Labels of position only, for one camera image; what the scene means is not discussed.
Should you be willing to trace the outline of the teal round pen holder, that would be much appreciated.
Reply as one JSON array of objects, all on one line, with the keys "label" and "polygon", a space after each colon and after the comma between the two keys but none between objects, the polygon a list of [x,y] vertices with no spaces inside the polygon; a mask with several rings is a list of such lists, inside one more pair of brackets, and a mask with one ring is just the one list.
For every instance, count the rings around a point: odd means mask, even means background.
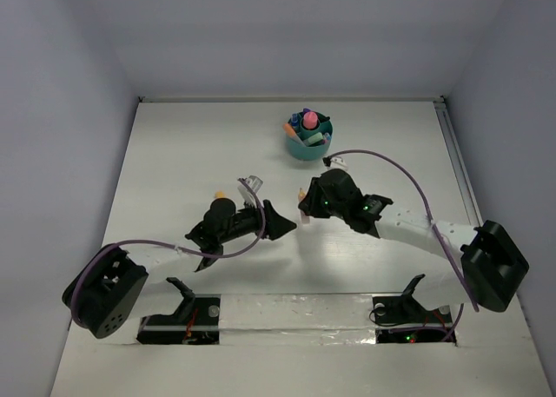
[{"label": "teal round pen holder", "polygon": [[287,152],[301,161],[321,159],[328,152],[334,133],[331,118],[311,109],[295,112],[283,129]]}]

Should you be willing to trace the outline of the pink capped bottle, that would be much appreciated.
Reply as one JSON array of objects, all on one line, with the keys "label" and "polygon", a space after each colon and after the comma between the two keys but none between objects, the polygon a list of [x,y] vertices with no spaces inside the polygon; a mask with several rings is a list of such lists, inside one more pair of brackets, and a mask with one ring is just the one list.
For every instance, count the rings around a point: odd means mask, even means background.
[{"label": "pink capped bottle", "polygon": [[317,129],[320,125],[319,117],[314,111],[307,111],[303,114],[301,124],[306,130]]}]

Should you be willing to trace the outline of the green pencil shaped case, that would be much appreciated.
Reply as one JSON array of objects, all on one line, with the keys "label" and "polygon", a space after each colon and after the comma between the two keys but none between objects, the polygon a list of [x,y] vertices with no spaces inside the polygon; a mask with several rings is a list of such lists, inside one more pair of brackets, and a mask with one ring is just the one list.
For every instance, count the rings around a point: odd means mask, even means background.
[{"label": "green pencil shaped case", "polygon": [[315,144],[319,144],[323,139],[323,134],[321,132],[317,132],[305,139],[303,143],[309,147]]}]

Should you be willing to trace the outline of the clear orange tip pencil case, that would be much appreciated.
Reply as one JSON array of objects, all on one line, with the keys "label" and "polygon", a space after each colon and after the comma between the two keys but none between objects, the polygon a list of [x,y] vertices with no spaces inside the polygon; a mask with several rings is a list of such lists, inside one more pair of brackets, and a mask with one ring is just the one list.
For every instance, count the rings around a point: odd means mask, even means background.
[{"label": "clear orange tip pencil case", "polygon": [[289,137],[295,138],[298,136],[295,129],[288,122],[284,123],[282,127]]}]

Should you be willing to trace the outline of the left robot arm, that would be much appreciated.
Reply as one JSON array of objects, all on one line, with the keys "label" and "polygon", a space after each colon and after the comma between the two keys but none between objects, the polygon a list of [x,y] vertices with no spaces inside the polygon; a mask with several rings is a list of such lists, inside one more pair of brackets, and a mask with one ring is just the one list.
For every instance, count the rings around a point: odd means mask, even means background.
[{"label": "left robot arm", "polygon": [[118,243],[103,247],[63,291],[62,302],[75,324],[97,339],[114,334],[129,319],[162,314],[174,323],[192,313],[195,295],[183,278],[212,266],[223,255],[223,246],[245,235],[275,241],[296,229],[279,215],[271,202],[261,208],[237,209],[228,198],[212,201],[203,219],[186,238],[198,249],[187,253],[181,247],[160,242]]}]

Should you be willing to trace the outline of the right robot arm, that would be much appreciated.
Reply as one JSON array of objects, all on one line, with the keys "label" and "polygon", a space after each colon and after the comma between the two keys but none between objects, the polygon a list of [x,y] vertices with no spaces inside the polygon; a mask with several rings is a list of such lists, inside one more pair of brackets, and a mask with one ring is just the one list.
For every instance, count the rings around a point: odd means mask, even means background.
[{"label": "right robot arm", "polygon": [[529,264],[506,229],[486,220],[480,226],[436,221],[395,205],[381,195],[365,195],[342,169],[330,169],[315,177],[298,208],[320,219],[336,217],[354,232],[399,242],[445,258],[447,275],[400,298],[400,311],[418,321],[431,309],[475,302],[479,307],[503,313],[507,310]]}]

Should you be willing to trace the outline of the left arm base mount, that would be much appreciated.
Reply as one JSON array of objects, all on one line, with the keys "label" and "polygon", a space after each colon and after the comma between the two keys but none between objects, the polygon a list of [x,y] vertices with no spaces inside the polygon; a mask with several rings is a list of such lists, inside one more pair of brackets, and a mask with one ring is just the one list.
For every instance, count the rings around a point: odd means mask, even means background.
[{"label": "left arm base mount", "polygon": [[196,295],[181,280],[168,277],[182,295],[172,314],[141,318],[136,340],[142,345],[218,345],[220,343],[220,295]]}]

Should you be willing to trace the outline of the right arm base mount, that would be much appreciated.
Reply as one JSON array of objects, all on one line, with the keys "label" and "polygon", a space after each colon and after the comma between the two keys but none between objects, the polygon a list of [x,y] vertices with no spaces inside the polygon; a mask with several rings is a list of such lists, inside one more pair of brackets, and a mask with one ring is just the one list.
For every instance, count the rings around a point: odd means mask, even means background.
[{"label": "right arm base mount", "polygon": [[378,344],[456,344],[451,311],[426,310],[414,299],[414,290],[425,275],[416,275],[398,295],[373,297],[368,319],[375,326]]}]

